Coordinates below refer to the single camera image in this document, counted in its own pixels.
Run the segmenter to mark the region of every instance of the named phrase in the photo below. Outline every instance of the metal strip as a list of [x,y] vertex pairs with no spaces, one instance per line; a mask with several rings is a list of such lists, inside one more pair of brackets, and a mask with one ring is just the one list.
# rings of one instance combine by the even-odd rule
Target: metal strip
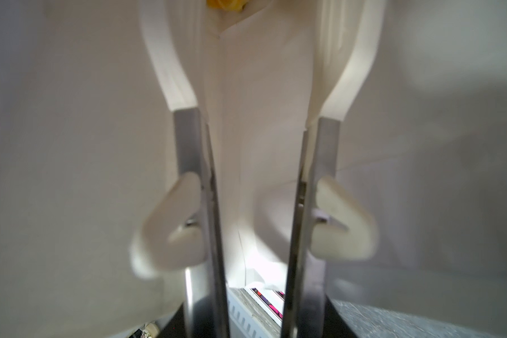
[[317,182],[325,175],[334,177],[336,173],[339,130],[338,120],[325,117],[318,120],[315,149],[307,182],[301,181],[308,139],[307,132],[303,135],[285,289],[282,338],[320,338],[323,334],[325,261],[318,260],[312,255],[310,243],[317,218],[315,210]]
[[[201,208],[188,224],[199,226],[206,245],[206,260],[185,269],[184,322],[188,337],[229,337],[225,272],[216,176],[208,126],[199,109],[174,113],[178,173],[195,172],[201,180]],[[205,160],[203,142],[208,151]]]

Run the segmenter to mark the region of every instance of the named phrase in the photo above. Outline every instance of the beige surface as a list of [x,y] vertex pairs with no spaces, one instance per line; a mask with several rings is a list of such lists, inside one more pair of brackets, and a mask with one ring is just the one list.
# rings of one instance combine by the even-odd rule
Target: beige surface
[[0,120],[0,323],[102,337],[182,300],[128,246],[166,190],[169,116],[133,1],[55,1],[24,90]]

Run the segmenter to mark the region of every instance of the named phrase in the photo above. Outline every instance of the yellow object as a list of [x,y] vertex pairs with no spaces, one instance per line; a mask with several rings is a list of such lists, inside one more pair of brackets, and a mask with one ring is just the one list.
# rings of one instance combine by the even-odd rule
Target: yellow object
[[225,11],[240,12],[249,0],[206,0],[206,5],[211,8],[220,8]]

